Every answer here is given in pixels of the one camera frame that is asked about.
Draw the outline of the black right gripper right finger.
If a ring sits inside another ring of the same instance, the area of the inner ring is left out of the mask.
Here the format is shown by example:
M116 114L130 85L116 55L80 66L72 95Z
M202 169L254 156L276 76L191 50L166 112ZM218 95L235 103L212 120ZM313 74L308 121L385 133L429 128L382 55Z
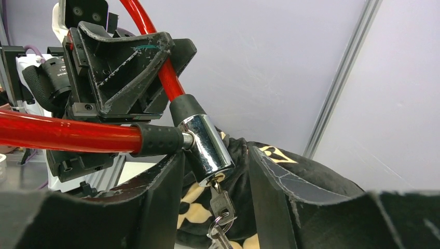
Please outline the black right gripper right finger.
M316 186L249 149L261 248L439 248L439 192L368 191L354 197Z

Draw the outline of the red cable lock keys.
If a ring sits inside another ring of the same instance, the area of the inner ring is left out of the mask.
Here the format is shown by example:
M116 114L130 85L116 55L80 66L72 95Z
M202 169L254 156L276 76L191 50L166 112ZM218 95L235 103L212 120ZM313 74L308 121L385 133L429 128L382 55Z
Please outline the red cable lock keys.
M216 248L230 248L226 232L232 227L236 216L236 210L227 191L222 190L218 181L211 181L210 206L214 215L214 221L210 224L207 236L213 241Z

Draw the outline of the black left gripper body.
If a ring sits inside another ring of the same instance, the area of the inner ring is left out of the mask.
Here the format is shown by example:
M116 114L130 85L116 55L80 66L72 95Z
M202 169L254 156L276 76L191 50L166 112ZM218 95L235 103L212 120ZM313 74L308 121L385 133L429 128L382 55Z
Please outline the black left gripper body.
M69 30L64 41L64 61L71 86L69 99L65 106L65 119L106 123L113 125L128 125L134 122L149 122L159 119L162 115L100 115L92 92L91 81L88 77L88 63L84 50L77 35L77 27ZM134 36L117 32L111 37Z

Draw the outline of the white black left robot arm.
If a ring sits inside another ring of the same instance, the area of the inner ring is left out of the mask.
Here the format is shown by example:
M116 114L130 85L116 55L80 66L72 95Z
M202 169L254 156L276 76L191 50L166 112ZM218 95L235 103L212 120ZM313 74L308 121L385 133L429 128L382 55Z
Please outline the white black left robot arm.
M71 181L113 166L120 153L136 157L190 149L194 136L159 119L167 95L159 77L166 60L180 73L195 55L189 39L166 32L110 36L81 22L63 53L22 71L41 114L1 112L1 144L46 151L49 173Z

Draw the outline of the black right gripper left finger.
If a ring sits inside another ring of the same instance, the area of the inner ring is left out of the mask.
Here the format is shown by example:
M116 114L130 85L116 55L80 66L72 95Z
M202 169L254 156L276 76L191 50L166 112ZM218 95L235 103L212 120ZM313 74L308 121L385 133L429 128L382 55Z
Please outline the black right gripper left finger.
M1 192L1 248L174 248L185 156L95 197Z

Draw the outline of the red cable lock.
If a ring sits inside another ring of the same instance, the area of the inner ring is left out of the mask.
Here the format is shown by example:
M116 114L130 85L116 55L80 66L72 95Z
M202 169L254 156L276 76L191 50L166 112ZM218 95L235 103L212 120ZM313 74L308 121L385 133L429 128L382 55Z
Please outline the red cable lock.
M3 110L1 144L137 156L173 154L184 149L200 186L224 180L235 165L208 115L195 97L185 92L170 102L174 127L121 127Z

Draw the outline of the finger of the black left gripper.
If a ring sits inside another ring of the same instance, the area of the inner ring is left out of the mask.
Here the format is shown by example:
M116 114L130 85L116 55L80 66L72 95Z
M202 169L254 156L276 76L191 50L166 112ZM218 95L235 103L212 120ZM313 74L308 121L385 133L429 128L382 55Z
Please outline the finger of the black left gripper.
M197 48L189 38L175 39L168 49L167 58L160 65L157 76L142 96L145 113L162 115L168 102L184 94L178 77L197 53Z
M100 115L162 115L166 107L157 74L174 41L167 32L111 37L104 27L80 22L77 35Z

